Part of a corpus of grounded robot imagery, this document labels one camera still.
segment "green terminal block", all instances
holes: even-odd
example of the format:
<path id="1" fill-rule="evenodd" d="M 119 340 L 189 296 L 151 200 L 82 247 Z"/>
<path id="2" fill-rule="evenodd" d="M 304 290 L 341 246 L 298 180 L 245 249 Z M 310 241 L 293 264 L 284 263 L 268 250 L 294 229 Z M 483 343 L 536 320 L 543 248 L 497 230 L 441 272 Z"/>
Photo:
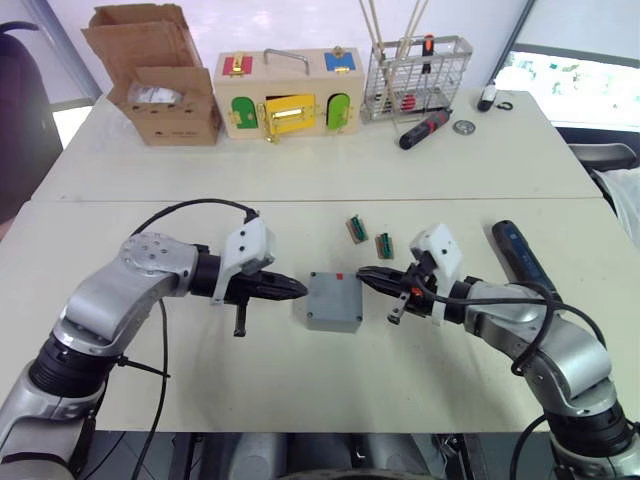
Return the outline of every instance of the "green terminal block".
<path id="1" fill-rule="evenodd" d="M 362 223 L 362 220 L 360 220 L 357 215 L 347 221 L 347 229 L 354 243 L 362 243 L 369 239 L 367 231 L 364 228 L 364 223 Z"/>
<path id="2" fill-rule="evenodd" d="M 378 250 L 378 258 L 381 260 L 393 258 L 393 243 L 388 233 L 383 233 L 376 237 L 376 249 Z"/>

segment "metal washer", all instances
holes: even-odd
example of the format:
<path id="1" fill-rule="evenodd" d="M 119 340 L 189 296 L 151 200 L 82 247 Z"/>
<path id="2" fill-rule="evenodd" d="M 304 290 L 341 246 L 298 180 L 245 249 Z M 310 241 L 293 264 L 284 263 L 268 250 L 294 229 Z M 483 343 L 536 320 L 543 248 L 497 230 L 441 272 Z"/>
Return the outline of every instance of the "metal washer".
<path id="1" fill-rule="evenodd" d="M 458 120 L 453 124 L 453 130 L 460 135 L 471 135 L 476 131 L 476 126 L 469 120 Z"/>

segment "black cable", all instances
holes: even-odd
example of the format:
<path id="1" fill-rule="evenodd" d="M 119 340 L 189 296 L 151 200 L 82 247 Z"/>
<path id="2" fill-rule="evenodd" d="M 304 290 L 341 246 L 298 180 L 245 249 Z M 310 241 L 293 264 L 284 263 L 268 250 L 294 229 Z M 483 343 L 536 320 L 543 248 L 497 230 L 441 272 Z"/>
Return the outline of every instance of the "black cable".
<path id="1" fill-rule="evenodd" d="M 96 403 L 96 408 L 95 408 L 94 415 L 98 415 L 98 412 L 100 411 L 100 407 L 102 407 L 102 402 L 104 402 L 104 396 L 107 394 L 107 387 L 108 386 L 109 386 L 109 376 L 107 375 L 107 378 L 104 379 L 104 390 L 102 391 L 102 395 L 100 395 L 100 398 L 98 399 L 98 402 Z"/>
<path id="2" fill-rule="evenodd" d="M 513 447 L 513 453 L 511 454 L 511 464 L 509 465 L 509 480 L 516 480 L 518 474 L 518 460 L 520 460 L 520 453 L 522 453 L 522 447 L 524 447 L 524 443 L 527 441 L 527 438 L 529 438 L 529 435 L 531 435 L 536 427 L 538 427 L 538 425 L 540 425 L 545 420 L 545 416 L 540 415 L 533 422 L 531 422 L 529 426 L 525 428 L 518 437 L 516 446 Z"/>
<path id="3" fill-rule="evenodd" d="M 140 456 L 138 457 L 138 461 L 136 462 L 135 469 L 133 470 L 133 474 L 131 475 L 131 480 L 136 480 L 138 475 L 140 474 L 140 470 L 142 469 L 142 465 L 144 463 L 144 459 L 147 456 L 147 451 L 149 450 L 149 446 L 151 445 L 151 441 L 153 440 L 153 436 L 156 433 L 156 428 L 158 427 L 158 422 L 160 421 L 160 416 L 162 415 L 162 408 L 164 407 L 164 399 L 167 394 L 167 370 L 169 368 L 169 341 L 168 341 L 168 332 L 167 332 L 167 309 L 164 306 L 164 302 L 162 299 L 158 300 L 158 305 L 160 306 L 160 311 L 162 312 L 162 386 L 160 388 L 160 399 L 158 400 L 158 408 L 156 409 L 156 415 L 153 419 L 153 424 L 151 425 L 151 430 L 147 434 L 147 438 L 144 441 L 144 445 L 142 446 L 142 450 L 140 450 Z"/>
<path id="4" fill-rule="evenodd" d="M 465 298 L 441 297 L 440 295 L 436 295 L 435 293 L 430 291 L 426 287 L 426 285 L 424 284 L 424 282 L 422 281 L 422 279 L 419 276 L 416 276 L 414 278 L 415 278 L 416 283 L 418 284 L 418 287 L 420 288 L 420 290 L 425 295 L 427 295 L 427 297 L 429 297 L 431 300 L 433 300 L 434 302 L 440 302 L 440 303 L 445 303 L 445 304 L 450 304 L 450 305 L 459 305 L 459 306 L 462 306 L 462 307 L 466 307 L 466 306 L 470 306 L 470 305 L 522 305 L 522 304 L 527 304 L 527 305 L 546 305 L 547 304 L 547 301 L 542 299 L 542 298 L 476 298 L 476 299 L 465 299 Z M 554 301 L 553 302 L 553 307 L 555 308 L 555 310 L 566 310 L 566 311 L 571 312 L 574 315 L 577 315 L 578 317 L 582 318 L 585 321 L 585 323 L 591 327 L 596 339 L 602 344 L 602 346 L 604 346 L 606 348 L 607 344 L 606 344 L 606 342 L 604 340 L 604 335 L 602 334 L 602 331 L 600 330 L 600 328 L 598 327 L 596 322 L 591 317 L 589 317 L 589 315 L 587 315 L 582 310 L 580 310 L 580 309 L 578 309 L 576 307 L 573 307 L 571 305 L 567 305 L 566 303 L 562 303 L 562 302 Z"/>
<path id="5" fill-rule="evenodd" d="M 602 346 L 604 348 L 607 348 L 607 342 L 605 342 L 604 340 L 604 335 L 602 334 L 602 330 L 600 330 L 600 327 L 598 327 L 598 324 L 589 315 L 584 313 L 582 310 L 577 309 L 576 307 L 567 305 L 566 303 L 556 303 L 556 309 L 566 310 L 567 312 L 571 312 L 574 315 L 577 315 L 578 317 L 582 318 L 582 320 L 584 320 L 584 322 L 591 327 L 591 330 L 593 330 L 594 335 L 596 336 L 598 341 L 602 344 Z"/>
<path id="6" fill-rule="evenodd" d="M 188 207 L 189 205 L 198 205 L 201 203 L 217 203 L 220 205 L 227 205 L 229 207 L 234 207 L 234 208 L 243 210 L 247 214 L 245 223 L 259 216 L 258 212 L 255 211 L 253 208 L 249 208 L 246 205 L 242 205 L 241 203 L 238 203 L 238 202 L 233 202 L 231 200 L 224 200 L 221 198 L 197 198 L 195 200 L 187 200 L 186 202 L 176 203 L 175 205 L 171 205 L 163 210 L 160 210 L 158 213 L 154 214 L 151 218 L 149 218 L 142 225 L 136 228 L 131 235 L 133 236 L 142 232 L 144 229 L 146 229 L 149 225 L 151 225 L 156 220 L 159 220 L 162 217 L 167 216 L 170 213 L 175 212 L 180 208 Z"/>
<path id="7" fill-rule="evenodd" d="M 107 454 L 102 457 L 102 460 L 100 460 L 100 462 L 93 468 L 93 470 L 91 470 L 86 477 L 84 477 L 83 480 L 88 480 L 89 478 L 91 478 L 91 476 L 96 473 L 98 470 L 100 470 L 100 467 L 102 465 L 104 465 L 104 462 L 106 462 L 109 457 L 111 456 L 111 454 L 115 451 L 116 448 L 118 448 L 118 445 L 120 445 L 120 442 L 122 441 L 122 439 L 124 438 L 125 434 L 127 432 L 122 432 L 120 434 L 120 436 L 118 437 L 118 440 L 116 440 L 113 444 L 113 446 L 109 449 L 109 451 L 107 452 Z"/>
<path id="8" fill-rule="evenodd" d="M 640 422 L 633 422 L 628 418 L 626 420 L 627 425 L 629 426 L 629 428 L 631 428 L 631 430 L 633 430 L 634 433 L 640 433 Z"/>
<path id="9" fill-rule="evenodd" d="M 150 367 L 149 365 L 145 365 L 144 363 L 134 362 L 133 360 L 129 360 L 129 357 L 125 357 L 124 355 L 120 357 L 117 365 L 119 367 L 137 368 L 138 370 L 143 370 L 145 372 L 153 373 L 155 375 L 160 375 L 161 377 L 165 375 L 162 370 L 158 370 L 157 368 Z"/>
<path id="10" fill-rule="evenodd" d="M 542 320 L 542 325 L 540 325 L 540 330 L 538 330 L 538 333 L 533 338 L 531 343 L 529 343 L 527 348 L 525 348 L 524 352 L 518 355 L 518 357 L 511 364 L 511 373 L 519 377 L 522 377 L 524 375 L 522 366 L 525 365 L 529 360 L 533 358 L 533 356 L 536 353 L 536 350 L 538 350 L 538 347 L 547 336 L 547 333 L 549 333 L 549 328 L 551 328 L 551 323 L 553 322 L 553 314 L 555 313 L 555 306 L 554 306 L 554 300 L 553 300 L 553 296 L 551 295 L 551 292 L 547 288 L 543 287 L 542 285 L 537 283 L 532 283 L 532 282 L 518 282 L 516 283 L 516 285 L 521 285 L 523 287 L 530 288 L 531 290 L 536 292 L 545 300 L 545 306 L 546 306 L 545 312 L 544 312 L 544 319 Z"/>

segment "white table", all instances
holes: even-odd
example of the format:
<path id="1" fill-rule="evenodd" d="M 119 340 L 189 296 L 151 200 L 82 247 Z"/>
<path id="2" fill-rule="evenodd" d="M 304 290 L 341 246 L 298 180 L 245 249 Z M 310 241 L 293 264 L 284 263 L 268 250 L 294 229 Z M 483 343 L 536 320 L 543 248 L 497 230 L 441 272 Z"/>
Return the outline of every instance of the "white table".
<path id="1" fill-rule="evenodd" d="M 31 202 L 0 243 L 0 398 L 33 358 L 65 299 L 114 258 L 121 241 L 158 203 Z M 358 213 L 371 235 L 388 231 L 404 268 L 408 243 L 444 221 L 464 253 L 464 274 L 504 282 L 486 238 L 512 219 L 563 298 L 590 313 L 606 335 L 613 380 L 629 418 L 640 414 L 640 256 L 602 200 L 378 201 L 253 204 L 275 232 L 272 270 L 307 283 L 310 271 L 380 264 L 372 241 L 354 245 L 345 219 Z M 242 215 L 218 206 L 176 212 L 155 225 L 183 241 L 222 245 Z M 170 373 L 160 429 L 167 431 L 519 431 L 540 413 L 510 361 L 462 327 L 385 315 L 392 299 L 364 288 L 356 334 L 310 331 L 306 299 L 252 300 L 247 337 L 232 336 L 232 307 L 204 298 L 168 299 Z M 161 364 L 157 311 L 127 354 Z M 98 416 L 101 429 L 148 429 L 157 377 L 116 368 Z"/>
<path id="2" fill-rule="evenodd" d="M 34 200 L 242 201 L 595 198 L 600 192 L 526 92 L 500 92 L 512 111 L 476 110 L 461 91 L 447 125 L 409 151 L 390 122 L 355 135 L 231 140 L 215 147 L 147 147 L 102 98 Z M 470 136 L 456 120 L 473 121 Z M 403 125 L 402 131 L 411 124 Z"/>

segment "cardboard box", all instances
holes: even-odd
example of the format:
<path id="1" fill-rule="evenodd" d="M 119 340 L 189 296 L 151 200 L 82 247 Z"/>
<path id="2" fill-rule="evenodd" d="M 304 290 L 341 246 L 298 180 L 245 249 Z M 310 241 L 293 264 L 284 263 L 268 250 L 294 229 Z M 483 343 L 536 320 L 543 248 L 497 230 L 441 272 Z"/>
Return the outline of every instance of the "cardboard box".
<path id="1" fill-rule="evenodd" d="M 114 87 L 107 96 L 134 124 L 147 145 L 215 145 L 220 115 L 209 71 L 176 5 L 96 8 L 83 30 Z M 132 103 L 133 82 L 180 92 L 178 104 Z"/>
<path id="2" fill-rule="evenodd" d="M 177 5 L 97 7 L 82 33 L 114 85 L 131 81 L 135 67 L 202 66 Z"/>
<path id="3" fill-rule="evenodd" d="M 132 103 L 132 81 L 176 90 L 182 101 Z M 134 80 L 121 83 L 107 98 L 129 118 L 147 145 L 215 145 L 220 115 L 213 97 L 209 70 L 198 67 L 138 67 Z"/>

